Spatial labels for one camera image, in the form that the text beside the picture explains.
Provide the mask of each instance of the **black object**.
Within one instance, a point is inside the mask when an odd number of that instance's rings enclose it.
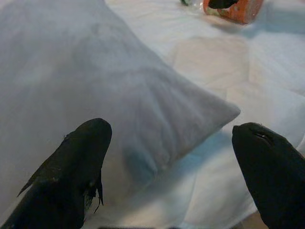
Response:
[[[97,118],[68,134],[38,168],[30,187],[1,229],[79,229],[96,190],[102,200],[101,167],[112,137]]]
[[[256,123],[233,128],[247,187],[270,229],[305,229],[305,159],[279,134]]]
[[[238,0],[210,0],[208,7],[212,9],[227,9],[237,2]]]

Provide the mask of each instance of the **white bedsheet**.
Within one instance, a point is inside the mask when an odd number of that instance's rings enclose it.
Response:
[[[248,26],[194,15],[178,0],[107,3],[178,72],[242,113],[148,190],[121,206],[101,208],[83,228],[101,222],[230,228],[256,211],[234,156],[233,125],[262,123],[305,152],[305,1],[266,1]]]

